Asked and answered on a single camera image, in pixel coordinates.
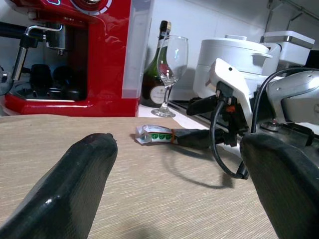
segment wine bottle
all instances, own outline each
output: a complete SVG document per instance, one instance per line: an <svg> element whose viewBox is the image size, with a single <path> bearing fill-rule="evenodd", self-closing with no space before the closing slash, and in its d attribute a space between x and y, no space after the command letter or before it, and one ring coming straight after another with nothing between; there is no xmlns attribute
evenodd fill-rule
<svg viewBox="0 0 319 239"><path fill-rule="evenodd" d="M148 67L144 70L140 101L144 106L159 108L164 101L165 90L164 84L158 74L157 59L162 41L164 41L164 36L165 34L169 34L170 29L171 23L169 21L161 21L159 27L159 42L155 56Z"/></svg>

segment white rice cooker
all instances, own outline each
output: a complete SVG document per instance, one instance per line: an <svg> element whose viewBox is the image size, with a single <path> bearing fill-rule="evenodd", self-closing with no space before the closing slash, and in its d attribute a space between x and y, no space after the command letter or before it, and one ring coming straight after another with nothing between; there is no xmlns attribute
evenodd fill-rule
<svg viewBox="0 0 319 239"><path fill-rule="evenodd" d="M199 97L209 97L214 92L205 86L212 63L221 58L245 75L260 82L262 75L270 75L277 69L280 46L275 43L256 43L247 41L244 36L226 35L225 38L203 40L195 72L193 90Z"/></svg>

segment beige tablecloth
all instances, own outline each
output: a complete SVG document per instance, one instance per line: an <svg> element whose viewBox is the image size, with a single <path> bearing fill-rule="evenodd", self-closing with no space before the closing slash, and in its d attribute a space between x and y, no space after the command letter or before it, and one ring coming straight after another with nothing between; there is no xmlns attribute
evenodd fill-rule
<svg viewBox="0 0 319 239"><path fill-rule="evenodd" d="M172 119L0 118L0 224L70 145L109 132L119 152L90 239L277 238L251 180L230 179L209 152L137 144L135 127L147 123L180 127Z"/></svg>

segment black cable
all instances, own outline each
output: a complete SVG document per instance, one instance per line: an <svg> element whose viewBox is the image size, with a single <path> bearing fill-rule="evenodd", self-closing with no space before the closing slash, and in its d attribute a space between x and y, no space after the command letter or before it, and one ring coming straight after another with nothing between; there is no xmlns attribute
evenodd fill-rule
<svg viewBox="0 0 319 239"><path fill-rule="evenodd" d="M222 168L222 170L228 174L229 176L233 178L244 178L242 174L239 173L233 173L232 171L229 170L229 168L223 163L221 160L218 152L217 152L217 147L216 147L216 138L215 138L215 130L216 130L216 125L217 125L217 118L218 115L220 114L221 110L223 109L224 105L226 104L226 101L224 99L220 100L217 104L217 107L215 109L215 112L212 113L211 116L211 123L210 123L210 138L211 138L211 149L213 151L214 158L218 165Z"/></svg>
<svg viewBox="0 0 319 239"><path fill-rule="evenodd" d="M253 108L252 123L251 123L251 133L255 133L256 132L257 118L258 118L258 109L259 109L259 104L260 104L260 100L261 100L261 95L265 91L268 83L270 81L272 81L275 77L277 77L277 76L279 76L281 74L289 73L289 72L298 73L298 72L302 72L302 71L318 71L318 69L316 69L316 68L306 68L306 67L294 67L294 68L288 68L288 69L284 69L284 70L281 70L281 71L277 71L277 72L271 74L269 77L267 77L267 79L260 86L260 88L259 88L259 90L258 90L258 92L256 94L254 108Z"/></svg>

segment glass stem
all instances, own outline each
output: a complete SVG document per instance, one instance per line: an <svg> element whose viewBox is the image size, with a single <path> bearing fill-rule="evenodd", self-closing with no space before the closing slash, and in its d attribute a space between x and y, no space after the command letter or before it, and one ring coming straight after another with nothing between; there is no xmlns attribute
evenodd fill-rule
<svg viewBox="0 0 319 239"><path fill-rule="evenodd" d="M172 85L165 86L164 102L163 102L163 104L160 107L163 110L167 109L168 98L169 98L169 95L170 95L171 87L172 87Z"/></svg>

